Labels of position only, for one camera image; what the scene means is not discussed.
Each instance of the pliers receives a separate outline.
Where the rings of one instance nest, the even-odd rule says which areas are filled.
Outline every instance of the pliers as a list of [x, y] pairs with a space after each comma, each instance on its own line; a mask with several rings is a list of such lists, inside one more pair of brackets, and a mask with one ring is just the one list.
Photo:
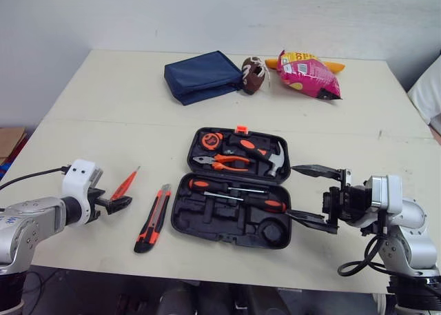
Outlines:
[[206, 164], [211, 164], [212, 167], [215, 170], [231, 170], [234, 172], [246, 172], [248, 171], [247, 168], [233, 168], [233, 167], [229, 167], [228, 165], [224, 165], [224, 163], [226, 162], [233, 162], [233, 161], [242, 161], [246, 164], [249, 164], [249, 159], [248, 158], [244, 158], [243, 156], [236, 156], [236, 155], [222, 155], [222, 154], [217, 154], [215, 156], [194, 156], [193, 160], [195, 160], [195, 162], [197, 163], [206, 163]]

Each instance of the pink snack bag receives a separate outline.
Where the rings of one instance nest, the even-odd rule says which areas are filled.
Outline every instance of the pink snack bag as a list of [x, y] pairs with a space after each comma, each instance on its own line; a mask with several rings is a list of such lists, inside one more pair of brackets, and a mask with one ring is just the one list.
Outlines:
[[341, 99], [336, 76], [314, 55], [299, 52], [278, 56], [277, 72], [283, 83], [317, 99]]

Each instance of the orange pliers handle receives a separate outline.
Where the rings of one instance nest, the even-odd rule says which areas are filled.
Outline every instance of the orange pliers handle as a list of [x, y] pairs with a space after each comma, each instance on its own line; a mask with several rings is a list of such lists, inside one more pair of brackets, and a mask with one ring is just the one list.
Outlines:
[[212, 163], [212, 167], [215, 170], [225, 169], [225, 170], [231, 170], [234, 172], [248, 171], [247, 168], [233, 168], [233, 167], [229, 167], [227, 165], [224, 165], [224, 163], [226, 163], [226, 162], [233, 162], [233, 161], [242, 161], [242, 162], [245, 162], [246, 164], [249, 164], [249, 159], [244, 158], [243, 156], [217, 154], [213, 157], [213, 159], [215, 160], [215, 162]]

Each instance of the wire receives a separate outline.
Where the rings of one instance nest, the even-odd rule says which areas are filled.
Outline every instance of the wire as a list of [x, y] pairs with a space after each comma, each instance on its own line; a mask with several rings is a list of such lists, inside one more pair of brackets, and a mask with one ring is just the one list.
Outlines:
[[[369, 251], [372, 247], [372, 245], [377, 242], [375, 244], [375, 246], [373, 247], [373, 249], [371, 251]], [[340, 276], [343, 277], [348, 277], [348, 276], [352, 276], [357, 274], [360, 270], [366, 268], [370, 262], [372, 261], [372, 259], [375, 257], [375, 255], [377, 255], [378, 251], [380, 250], [380, 248], [382, 247], [384, 242], [384, 237], [381, 235], [375, 235], [367, 244], [366, 249], [365, 249], [365, 258], [361, 261], [352, 261], [352, 262], [348, 262], [348, 263], [343, 263], [340, 267], [338, 267], [337, 272]], [[355, 268], [348, 270], [348, 271], [343, 271], [344, 269], [348, 268], [348, 267], [353, 267], [355, 266]]]
[[39, 285], [39, 296], [37, 297], [37, 300], [35, 301], [35, 304], [32, 306], [30, 312], [28, 315], [31, 315], [35, 308], [37, 307], [37, 305], [39, 304], [40, 300], [41, 300], [41, 296], [43, 295], [43, 279], [41, 278], [41, 275], [38, 272], [28, 272], [29, 274], [35, 274], [39, 281], [40, 281], [40, 285]]
[[[45, 284], [46, 284], [46, 283], [47, 283], [52, 277], [54, 277], [55, 274], [56, 274], [57, 272], [60, 272], [61, 270], [62, 270], [62, 269], [54, 270], [53, 273], [51, 273], [51, 275], [49, 275], [49, 276], [48, 276], [47, 278], [45, 278], [45, 279], [43, 279], [43, 278], [41, 277], [41, 275], [40, 275], [38, 272], [28, 272], [28, 273], [29, 273], [29, 274], [38, 274], [38, 275], [40, 275], [40, 277], [41, 277], [41, 285], [42, 285], [43, 287], [45, 287]], [[24, 293], [24, 294], [32, 293], [32, 292], [37, 291], [39, 288], [40, 288], [40, 287], [37, 286], [37, 287], [34, 287], [33, 289], [29, 289], [28, 291], [23, 291], [23, 293]]]
[[69, 168], [70, 168], [70, 166], [68, 165], [68, 166], [63, 166], [63, 167], [55, 168], [55, 169], [51, 169], [51, 170], [45, 170], [43, 172], [35, 172], [34, 174], [24, 175], [24, 176], [19, 177], [17, 179], [12, 179], [11, 181], [9, 181], [7, 183], [4, 183], [3, 185], [0, 185], [0, 190], [4, 189], [5, 187], [7, 187], [7, 186], [9, 186], [9, 185], [11, 185], [13, 183], [22, 181], [24, 179], [29, 179], [31, 177], [51, 174], [53, 172], [64, 172], [64, 173], [66, 173], [66, 172], [68, 172]]
[[[383, 274], [388, 274], [390, 276], [397, 276], [401, 278], [406, 278], [409, 280], [413, 280], [416, 283], [419, 283], [418, 277], [410, 276], [407, 274], [403, 274], [401, 272], [393, 272], [391, 270], [387, 270], [386, 267], [382, 263], [372, 262], [372, 259], [375, 257], [375, 255], [380, 251], [384, 241], [387, 239], [387, 235], [384, 234], [383, 227], [385, 226], [385, 212], [378, 213], [378, 233], [367, 243], [365, 248], [365, 258], [361, 261], [352, 261], [348, 263], [343, 263], [340, 267], [338, 267], [337, 272], [340, 276], [348, 277], [352, 276], [354, 274], [357, 274], [360, 270], [366, 268], [366, 266], [369, 266], [373, 270], [377, 272], [381, 272]], [[347, 272], [343, 271], [344, 269], [348, 267], [356, 266], [352, 270], [349, 270]], [[441, 292], [439, 292], [437, 289], [434, 289], [432, 286], [429, 285], [422, 285], [424, 289], [431, 292], [433, 295], [437, 296], [438, 298], [441, 298]]]

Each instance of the black plastic tool case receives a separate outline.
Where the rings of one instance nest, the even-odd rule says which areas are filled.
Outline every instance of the black plastic tool case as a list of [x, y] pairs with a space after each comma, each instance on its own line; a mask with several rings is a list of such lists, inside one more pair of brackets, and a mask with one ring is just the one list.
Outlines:
[[[215, 150], [207, 150], [201, 145], [202, 137], [207, 133], [220, 133], [223, 136], [220, 146]], [[279, 146], [283, 148], [285, 160], [283, 166], [276, 171], [275, 177], [267, 175], [271, 163], [255, 159], [237, 145], [230, 145], [230, 139], [240, 137], [258, 144], [258, 147], [279, 154]], [[225, 163], [230, 167], [247, 168], [246, 172], [215, 170], [210, 164], [201, 164], [195, 156], [235, 155], [250, 159], [249, 164], [241, 161]], [[186, 174], [179, 183], [172, 209], [172, 226], [184, 234], [190, 234], [211, 241], [225, 241], [241, 246], [282, 249], [291, 240], [291, 219], [285, 214], [266, 212], [257, 207], [241, 204], [240, 201], [205, 196], [189, 188], [192, 179], [207, 179], [214, 182], [227, 182], [229, 187], [257, 189], [268, 194], [252, 194], [255, 197], [277, 198], [291, 208], [288, 191], [280, 184], [289, 177], [287, 143], [283, 138], [271, 134], [248, 132], [235, 133], [233, 129], [201, 128], [192, 141], [187, 157], [192, 173]], [[233, 197], [250, 195], [248, 192], [229, 190], [228, 193], [213, 192]]]

